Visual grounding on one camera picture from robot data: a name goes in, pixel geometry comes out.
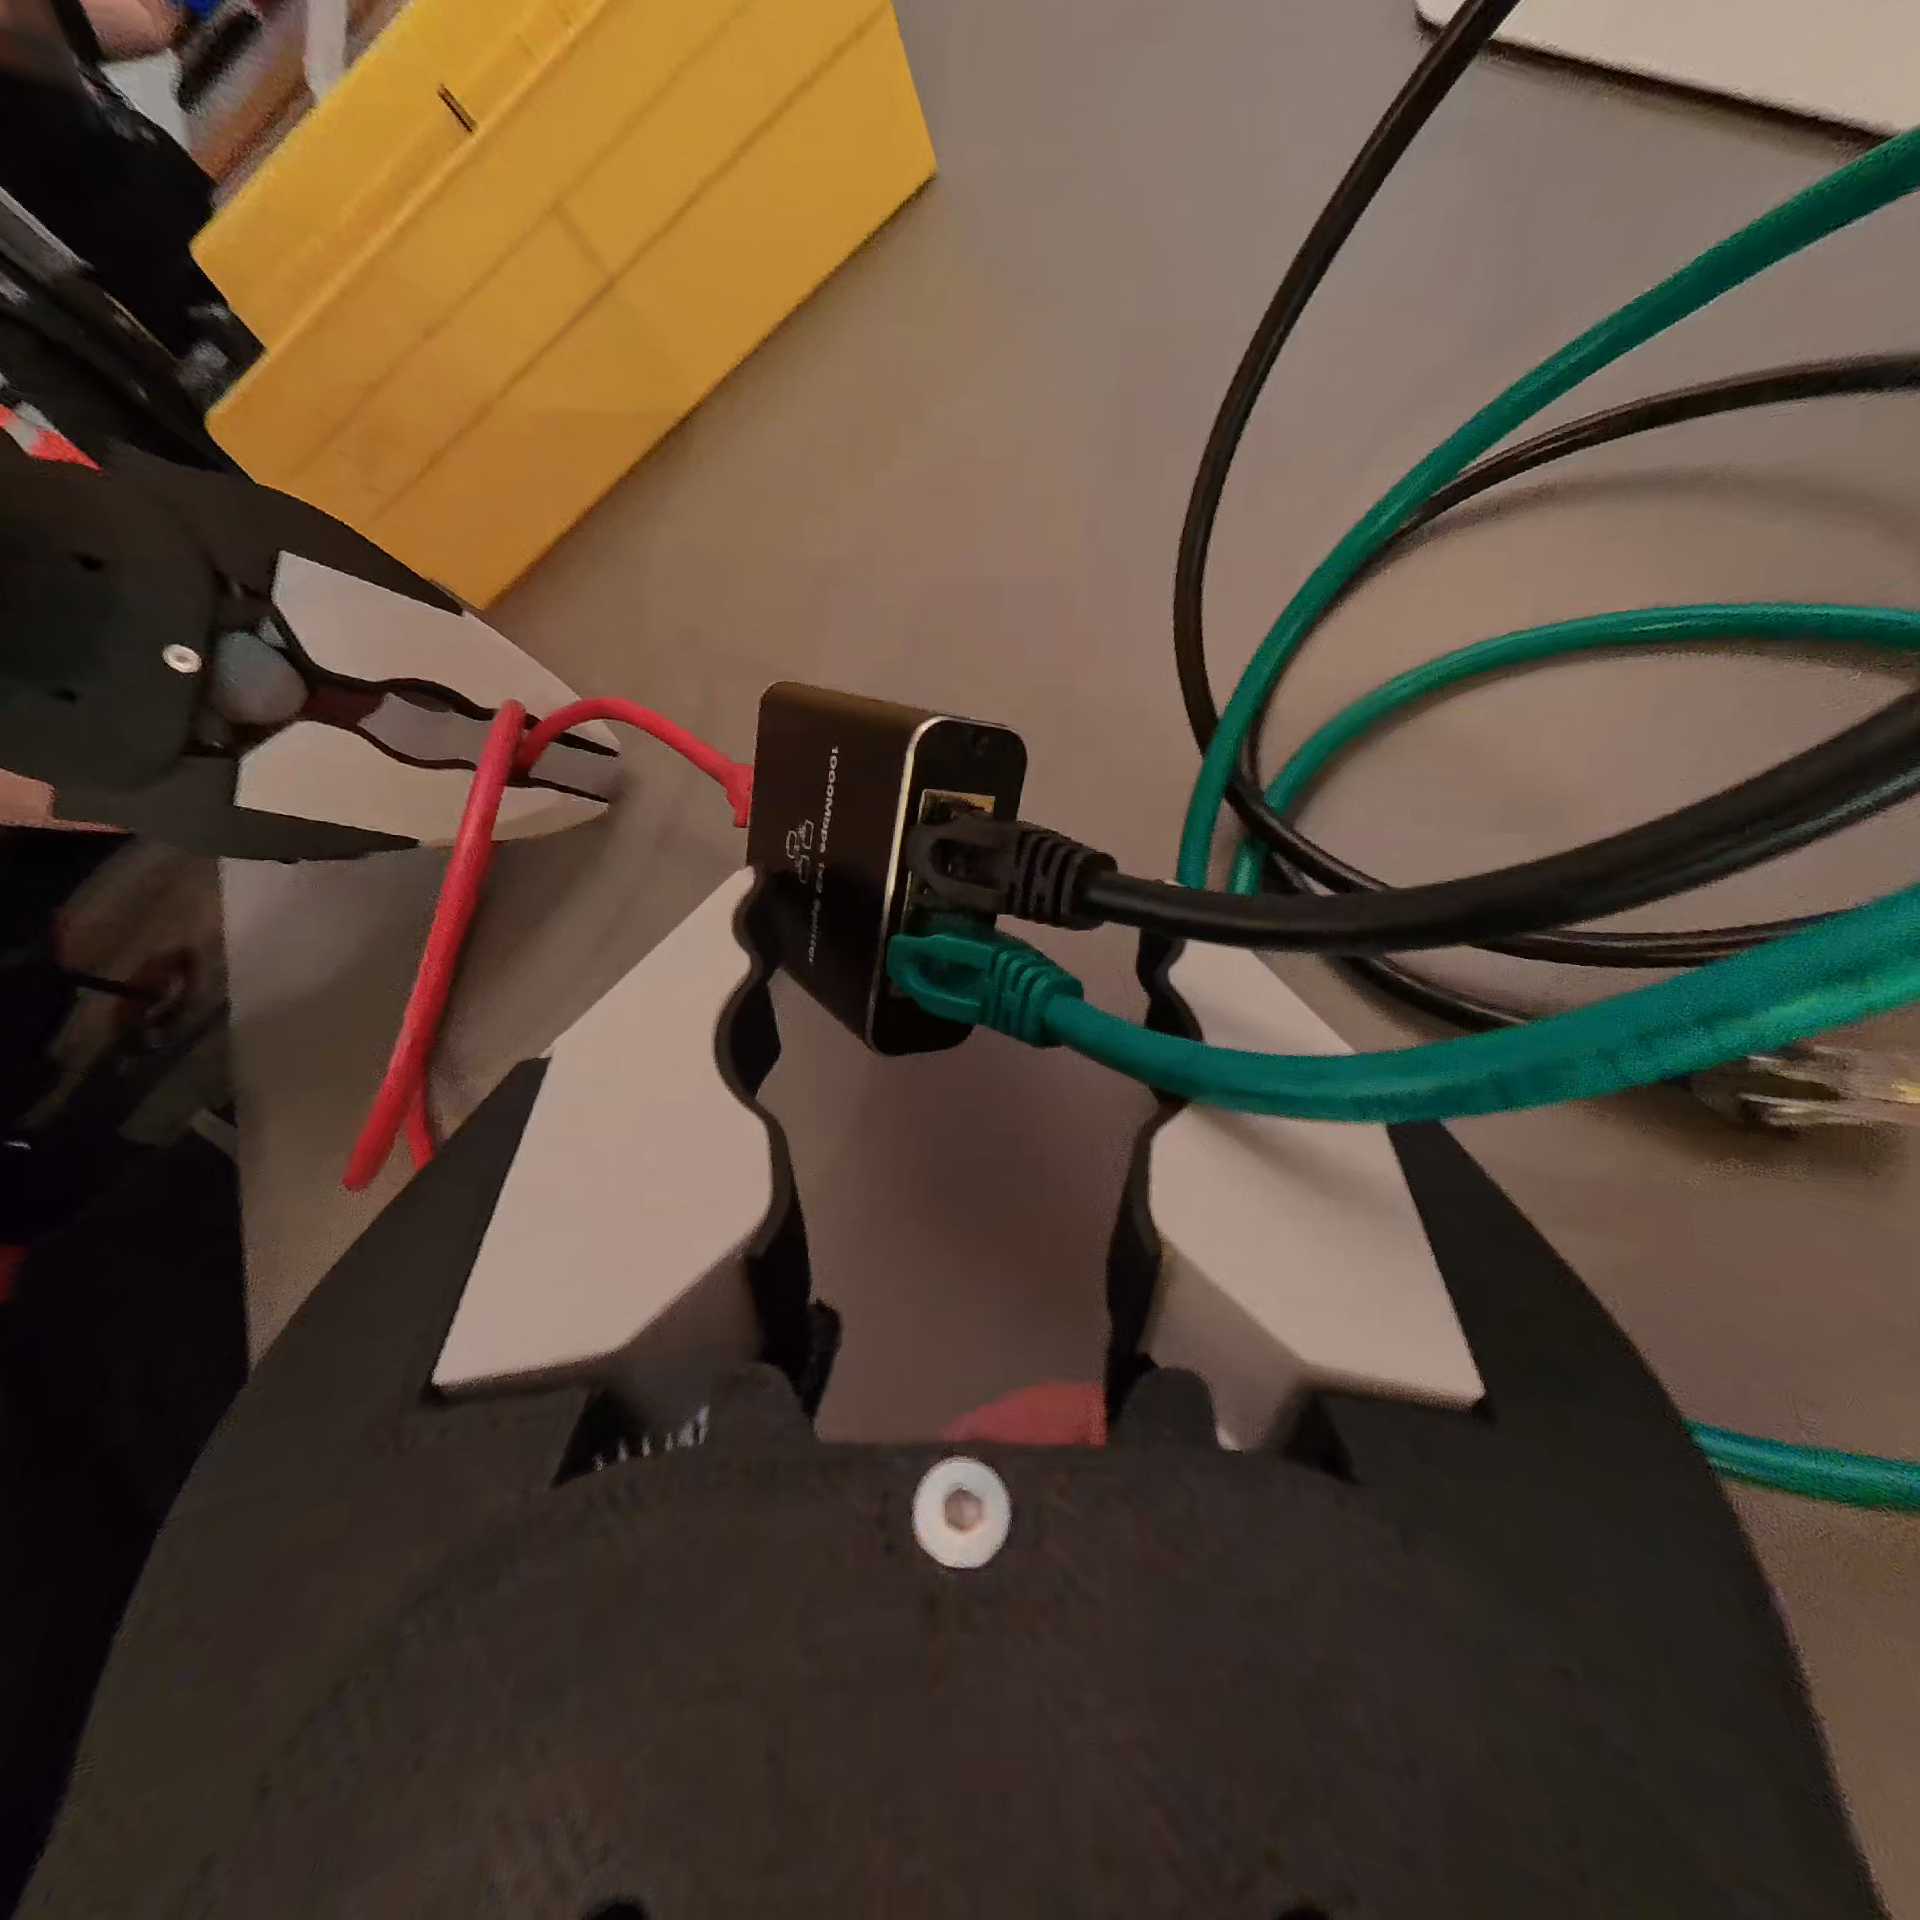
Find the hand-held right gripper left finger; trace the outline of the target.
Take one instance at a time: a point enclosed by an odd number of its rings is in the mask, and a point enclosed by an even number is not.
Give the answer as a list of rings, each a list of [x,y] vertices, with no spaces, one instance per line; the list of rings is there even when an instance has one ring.
[[[432,1386],[584,1382],[688,1426],[762,1362],[818,1413],[840,1321],[814,1291],[800,1187],[762,1089],[787,883],[725,881],[542,1057],[539,1089]]]

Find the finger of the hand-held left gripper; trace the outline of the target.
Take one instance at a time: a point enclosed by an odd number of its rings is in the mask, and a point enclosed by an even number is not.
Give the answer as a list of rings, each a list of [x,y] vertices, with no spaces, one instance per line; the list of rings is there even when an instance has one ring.
[[[396,759],[474,759],[503,703],[542,719],[575,700],[476,613],[294,554],[278,555],[272,615],[304,684],[296,717]]]
[[[237,761],[239,809],[304,825],[372,833],[447,849],[467,812],[488,719],[300,719]],[[602,815],[621,790],[610,733],[557,742],[528,774],[512,774],[495,809],[506,838],[542,836]]]

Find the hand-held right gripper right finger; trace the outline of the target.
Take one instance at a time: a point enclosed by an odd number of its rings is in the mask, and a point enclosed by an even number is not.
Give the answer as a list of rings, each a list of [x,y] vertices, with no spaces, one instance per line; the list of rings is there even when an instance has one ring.
[[[1181,1372],[1280,1452],[1323,1395],[1470,1411],[1482,1369],[1384,1127],[1158,1095],[1109,1253],[1109,1411]]]

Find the yellow plastic bin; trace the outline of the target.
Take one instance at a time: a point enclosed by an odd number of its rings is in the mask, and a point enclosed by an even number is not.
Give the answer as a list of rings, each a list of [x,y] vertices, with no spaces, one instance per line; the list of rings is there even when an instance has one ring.
[[[935,165],[893,4],[405,4],[197,237],[207,431],[488,607]]]

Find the black ethernet splitter box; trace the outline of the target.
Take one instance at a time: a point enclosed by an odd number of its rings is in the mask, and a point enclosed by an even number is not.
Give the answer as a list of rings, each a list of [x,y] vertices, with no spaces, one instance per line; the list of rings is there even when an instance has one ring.
[[[1023,774],[1027,748],[1007,727],[795,682],[762,694],[749,929],[871,1052],[946,1052],[970,1035],[893,986],[887,948],[944,913],[910,865],[918,827],[963,812],[1007,822]]]

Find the white flat pad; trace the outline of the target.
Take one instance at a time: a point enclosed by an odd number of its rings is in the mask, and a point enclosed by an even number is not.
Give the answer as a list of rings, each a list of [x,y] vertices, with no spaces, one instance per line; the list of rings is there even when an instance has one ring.
[[[1520,3],[1494,38],[1859,132],[1917,124],[1915,3]]]

